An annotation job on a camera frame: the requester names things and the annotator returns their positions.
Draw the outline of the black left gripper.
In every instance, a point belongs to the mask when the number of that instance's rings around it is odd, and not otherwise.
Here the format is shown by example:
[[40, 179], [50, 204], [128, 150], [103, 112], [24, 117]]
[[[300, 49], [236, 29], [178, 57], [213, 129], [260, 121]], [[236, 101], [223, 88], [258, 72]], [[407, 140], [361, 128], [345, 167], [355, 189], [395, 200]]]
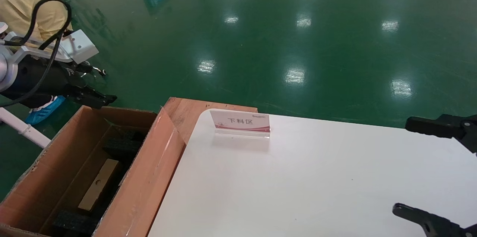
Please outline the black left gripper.
[[[2, 95], [15, 100], [29, 92], [40, 81], [47, 64], [47, 59], [34, 59], [32, 56], [22, 59], [15, 81], [2, 91]], [[76, 64], [74, 68], [68, 63], [55, 61], [37, 91], [20, 101], [20, 104], [28, 108], [39, 108], [54, 96], [69, 95], [69, 99], [75, 103], [101, 109], [116, 101], [117, 96], [102, 94], [90, 86], [81, 88], [81, 78], [97, 71], [97, 67], [88, 61]]]

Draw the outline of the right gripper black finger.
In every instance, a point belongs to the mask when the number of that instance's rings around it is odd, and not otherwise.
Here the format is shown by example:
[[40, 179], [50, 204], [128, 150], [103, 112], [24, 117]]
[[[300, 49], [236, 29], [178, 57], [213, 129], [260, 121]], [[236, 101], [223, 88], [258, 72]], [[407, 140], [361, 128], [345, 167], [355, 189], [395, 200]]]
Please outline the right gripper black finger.
[[463, 228], [460, 225], [438, 215], [413, 208], [402, 203], [395, 203], [392, 213], [402, 219], [422, 227], [427, 237], [476, 237], [477, 225]]
[[409, 117], [405, 129], [438, 138], [454, 138], [472, 154], [477, 152], [477, 115], [461, 117], [443, 114], [435, 120]]

